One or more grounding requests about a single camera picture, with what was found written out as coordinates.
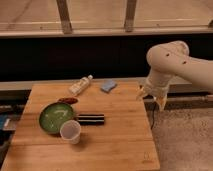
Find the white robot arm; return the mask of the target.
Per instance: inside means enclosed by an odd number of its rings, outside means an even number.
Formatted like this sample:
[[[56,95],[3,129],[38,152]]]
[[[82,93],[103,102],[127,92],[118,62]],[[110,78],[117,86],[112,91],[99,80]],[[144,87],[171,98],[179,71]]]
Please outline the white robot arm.
[[[172,41],[151,47],[146,54],[150,71],[137,99],[151,95],[163,111],[167,101],[169,82],[174,76],[213,93],[213,60],[189,56],[184,41]]]

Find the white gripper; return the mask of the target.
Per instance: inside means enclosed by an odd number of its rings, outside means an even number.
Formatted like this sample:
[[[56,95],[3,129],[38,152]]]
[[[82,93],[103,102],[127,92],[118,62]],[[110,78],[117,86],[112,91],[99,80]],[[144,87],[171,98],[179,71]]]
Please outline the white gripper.
[[[145,84],[136,96],[137,100],[142,100],[147,95],[151,95],[158,99],[159,111],[163,111],[167,101],[167,93],[169,91],[169,81],[161,79],[147,78]]]

